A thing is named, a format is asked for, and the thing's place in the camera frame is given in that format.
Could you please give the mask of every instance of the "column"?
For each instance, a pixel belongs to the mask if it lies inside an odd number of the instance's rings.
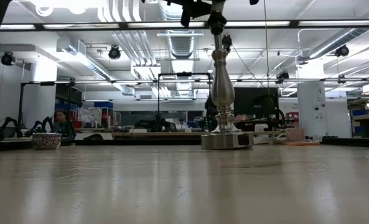
[[[29,79],[29,81],[35,82],[56,81],[57,64],[51,60],[41,60],[37,63],[32,63]],[[25,86],[22,117],[27,128],[32,128],[36,121],[43,121],[47,116],[53,116],[54,106],[55,85]]]
[[[324,78],[321,59],[298,67],[299,78]],[[306,136],[328,135],[324,82],[304,82],[297,85],[299,122]]]

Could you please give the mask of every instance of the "patterned bowl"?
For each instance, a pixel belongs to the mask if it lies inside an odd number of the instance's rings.
[[[61,134],[34,133],[32,135],[32,147],[34,149],[58,149],[61,145]]]

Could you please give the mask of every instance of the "silver lamp base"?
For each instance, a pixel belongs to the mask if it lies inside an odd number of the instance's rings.
[[[221,133],[201,136],[202,149],[241,149],[253,146],[252,133]]]

